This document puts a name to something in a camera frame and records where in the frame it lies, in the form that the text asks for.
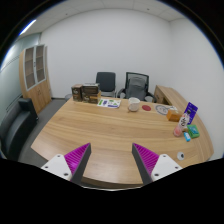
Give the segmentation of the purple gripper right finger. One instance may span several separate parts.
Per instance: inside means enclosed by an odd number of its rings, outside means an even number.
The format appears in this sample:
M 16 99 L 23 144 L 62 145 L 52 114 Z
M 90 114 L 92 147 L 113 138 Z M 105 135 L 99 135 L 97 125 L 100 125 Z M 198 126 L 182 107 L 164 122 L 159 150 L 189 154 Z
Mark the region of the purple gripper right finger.
M 158 155 L 137 143 L 132 144 L 132 154 L 144 185 L 182 169 L 167 154 Z

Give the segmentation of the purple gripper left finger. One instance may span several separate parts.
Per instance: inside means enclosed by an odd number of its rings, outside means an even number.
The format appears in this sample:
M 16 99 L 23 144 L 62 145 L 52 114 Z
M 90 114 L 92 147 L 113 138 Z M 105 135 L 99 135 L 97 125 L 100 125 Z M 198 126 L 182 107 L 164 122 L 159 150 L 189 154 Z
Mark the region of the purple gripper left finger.
M 91 144 L 87 143 L 66 155 L 56 154 L 42 166 L 42 169 L 80 185 L 90 155 Z

